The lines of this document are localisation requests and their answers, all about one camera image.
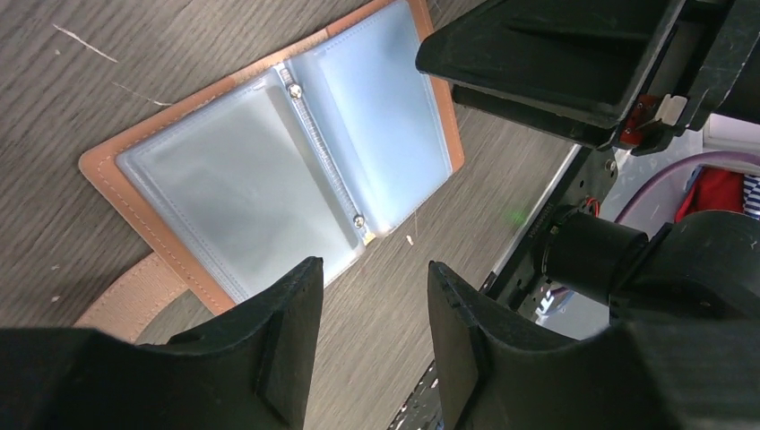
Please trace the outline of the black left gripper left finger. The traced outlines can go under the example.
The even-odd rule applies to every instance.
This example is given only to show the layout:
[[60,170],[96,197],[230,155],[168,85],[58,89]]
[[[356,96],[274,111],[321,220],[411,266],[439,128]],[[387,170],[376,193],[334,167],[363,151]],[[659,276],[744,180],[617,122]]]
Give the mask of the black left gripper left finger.
[[4,329],[1,426],[300,429],[323,294],[323,262],[309,257],[163,345],[93,329]]

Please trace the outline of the tan leather card holder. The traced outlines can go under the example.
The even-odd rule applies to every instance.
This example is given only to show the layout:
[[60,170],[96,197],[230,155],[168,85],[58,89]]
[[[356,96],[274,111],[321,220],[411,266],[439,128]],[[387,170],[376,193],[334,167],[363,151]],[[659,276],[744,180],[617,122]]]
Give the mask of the tan leather card holder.
[[84,152],[151,254],[79,324],[134,341],[186,291],[222,314],[312,255],[338,278],[463,165],[415,64],[432,31],[425,2],[372,1]]

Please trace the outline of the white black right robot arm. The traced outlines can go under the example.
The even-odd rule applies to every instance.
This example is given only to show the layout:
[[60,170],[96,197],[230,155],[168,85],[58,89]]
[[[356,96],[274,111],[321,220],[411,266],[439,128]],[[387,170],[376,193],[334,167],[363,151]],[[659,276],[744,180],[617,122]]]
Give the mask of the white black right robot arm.
[[726,210],[633,228],[630,216],[683,159],[600,217],[620,167],[665,151],[713,113],[759,119],[756,1],[487,1],[427,37],[417,68],[454,100],[580,145],[483,293],[530,315],[573,291],[612,319],[759,315],[759,227]]

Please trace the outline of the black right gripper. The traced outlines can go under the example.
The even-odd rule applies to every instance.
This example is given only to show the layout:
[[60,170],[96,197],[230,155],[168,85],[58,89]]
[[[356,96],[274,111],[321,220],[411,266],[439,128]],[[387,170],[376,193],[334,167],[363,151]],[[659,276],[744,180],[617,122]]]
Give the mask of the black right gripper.
[[759,122],[759,3],[486,1],[427,37],[416,66],[464,106],[648,155],[713,114]]

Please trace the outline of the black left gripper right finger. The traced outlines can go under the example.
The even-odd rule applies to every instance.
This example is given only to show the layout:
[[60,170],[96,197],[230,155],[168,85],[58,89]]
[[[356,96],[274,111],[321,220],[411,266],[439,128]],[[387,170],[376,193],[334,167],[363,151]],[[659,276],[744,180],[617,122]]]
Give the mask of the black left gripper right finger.
[[427,303],[448,429],[756,429],[759,323],[623,322],[574,340],[442,262]]

